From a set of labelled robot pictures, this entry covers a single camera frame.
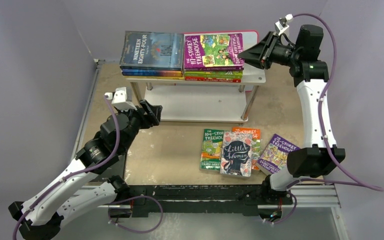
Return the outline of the yellow book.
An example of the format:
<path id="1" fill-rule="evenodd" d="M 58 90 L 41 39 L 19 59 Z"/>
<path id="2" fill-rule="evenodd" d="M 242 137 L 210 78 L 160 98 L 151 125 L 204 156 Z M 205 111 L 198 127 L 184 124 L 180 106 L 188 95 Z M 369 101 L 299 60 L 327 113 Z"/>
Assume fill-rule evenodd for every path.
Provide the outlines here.
<path id="1" fill-rule="evenodd" d="M 180 80 L 184 81 L 184 77 L 174 76 L 124 76 L 126 79 L 159 79 L 159 80 Z"/>

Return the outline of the Jane Eyre book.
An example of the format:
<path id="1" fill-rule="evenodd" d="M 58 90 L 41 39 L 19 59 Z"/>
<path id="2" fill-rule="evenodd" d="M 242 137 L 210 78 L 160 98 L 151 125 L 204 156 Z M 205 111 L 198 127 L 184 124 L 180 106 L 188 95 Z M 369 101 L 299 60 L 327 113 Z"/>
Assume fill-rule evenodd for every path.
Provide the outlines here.
<path id="1" fill-rule="evenodd" d="M 130 76 L 130 77 L 174 77 L 174 78 L 183 77 L 183 73 L 181 71 L 173 71 L 173 70 L 122 69 L 121 74 L 123 76 Z"/>

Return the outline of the red 13-Storey Treehouse book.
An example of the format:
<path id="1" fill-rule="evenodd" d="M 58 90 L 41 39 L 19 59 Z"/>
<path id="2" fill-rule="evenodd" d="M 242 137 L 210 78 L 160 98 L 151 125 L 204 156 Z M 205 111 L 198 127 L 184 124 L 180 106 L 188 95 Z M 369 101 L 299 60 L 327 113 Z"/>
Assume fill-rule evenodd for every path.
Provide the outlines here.
<path id="1" fill-rule="evenodd" d="M 194 82 L 220 82 L 220 83 L 241 83 L 242 80 L 238 78 L 211 78 L 211 77 L 193 77 L 186 76 L 184 77 L 185 81 L 194 81 Z"/>

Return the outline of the green 65-Storey Treehouse book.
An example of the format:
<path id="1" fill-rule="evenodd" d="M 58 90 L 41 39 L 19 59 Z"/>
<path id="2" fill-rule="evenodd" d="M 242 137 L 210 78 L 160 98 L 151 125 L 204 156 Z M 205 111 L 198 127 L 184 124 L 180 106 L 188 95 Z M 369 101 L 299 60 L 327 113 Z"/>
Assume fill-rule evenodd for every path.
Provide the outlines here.
<path id="1" fill-rule="evenodd" d="M 185 77 L 241 79 L 243 71 L 185 71 Z"/>

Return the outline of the Nineteen Eighty-Four blue book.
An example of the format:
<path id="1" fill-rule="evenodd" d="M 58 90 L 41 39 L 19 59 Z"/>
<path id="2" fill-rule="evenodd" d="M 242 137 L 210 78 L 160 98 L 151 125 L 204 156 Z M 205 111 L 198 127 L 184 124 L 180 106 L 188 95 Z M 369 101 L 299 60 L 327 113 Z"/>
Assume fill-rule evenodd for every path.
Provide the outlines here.
<path id="1" fill-rule="evenodd" d="M 184 40 L 182 33 L 126 31 L 119 66 L 121 69 L 181 71 Z"/>

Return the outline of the dark green Treehouse book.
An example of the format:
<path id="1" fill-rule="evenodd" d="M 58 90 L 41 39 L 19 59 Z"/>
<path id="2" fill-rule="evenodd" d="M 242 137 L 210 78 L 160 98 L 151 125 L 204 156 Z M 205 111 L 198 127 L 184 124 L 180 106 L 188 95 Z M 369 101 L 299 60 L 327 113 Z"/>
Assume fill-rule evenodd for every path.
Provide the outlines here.
<path id="1" fill-rule="evenodd" d="M 201 170 L 220 171 L 224 132 L 219 129 L 204 129 L 199 164 Z"/>

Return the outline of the Little Women book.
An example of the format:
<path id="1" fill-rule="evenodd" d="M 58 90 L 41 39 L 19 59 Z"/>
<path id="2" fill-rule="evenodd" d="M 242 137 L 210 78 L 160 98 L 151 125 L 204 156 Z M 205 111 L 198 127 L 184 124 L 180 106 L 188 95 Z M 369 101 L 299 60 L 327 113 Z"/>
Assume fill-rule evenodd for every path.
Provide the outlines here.
<path id="1" fill-rule="evenodd" d="M 252 171 L 252 142 L 251 133 L 225 131 L 222 139 L 219 173 L 249 178 Z"/>

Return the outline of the purple Treehouse book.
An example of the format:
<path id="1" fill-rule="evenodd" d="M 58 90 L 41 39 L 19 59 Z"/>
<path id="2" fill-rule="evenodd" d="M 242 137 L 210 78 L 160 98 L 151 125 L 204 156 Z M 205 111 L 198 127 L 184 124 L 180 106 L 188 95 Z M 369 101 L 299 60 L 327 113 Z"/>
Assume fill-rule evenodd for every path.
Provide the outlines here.
<path id="1" fill-rule="evenodd" d="M 286 166 L 288 154 L 299 149 L 297 145 L 275 133 L 255 165 L 266 175 L 275 174 Z"/>

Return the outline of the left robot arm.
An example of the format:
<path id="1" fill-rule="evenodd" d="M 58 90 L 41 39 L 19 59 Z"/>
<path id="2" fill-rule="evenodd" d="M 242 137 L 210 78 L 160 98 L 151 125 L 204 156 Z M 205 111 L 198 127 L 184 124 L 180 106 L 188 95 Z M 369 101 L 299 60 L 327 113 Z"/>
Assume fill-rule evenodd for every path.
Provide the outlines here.
<path id="1" fill-rule="evenodd" d="M 118 107 L 106 100 L 110 116 L 70 161 L 63 172 L 49 185 L 27 201 L 15 201 L 8 210 L 16 225 L 12 238 L 50 240 L 72 220 L 101 205 L 133 203 L 139 196 L 131 195 L 125 180 L 111 176 L 93 191 L 76 195 L 81 187 L 118 162 L 131 147 L 140 130 L 158 126 L 162 106 L 141 100 Z"/>

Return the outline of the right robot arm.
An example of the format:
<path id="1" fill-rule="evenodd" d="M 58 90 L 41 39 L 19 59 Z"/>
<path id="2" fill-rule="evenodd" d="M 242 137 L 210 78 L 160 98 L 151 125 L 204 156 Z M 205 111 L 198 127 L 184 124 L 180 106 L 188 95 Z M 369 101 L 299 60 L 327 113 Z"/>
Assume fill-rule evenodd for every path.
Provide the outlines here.
<path id="1" fill-rule="evenodd" d="M 303 147 L 290 152 L 286 166 L 270 174 L 260 196 L 268 204 L 280 198 L 292 183 L 302 178 L 318 178 L 330 174 L 346 156 L 332 133 L 327 86 L 328 65 L 318 59 L 324 37 L 321 27 L 302 25 L 295 43 L 282 44 L 281 35 L 270 31 L 259 43 L 238 56 L 253 67 L 268 70 L 272 64 L 289 67 L 299 96 L 303 126 Z"/>

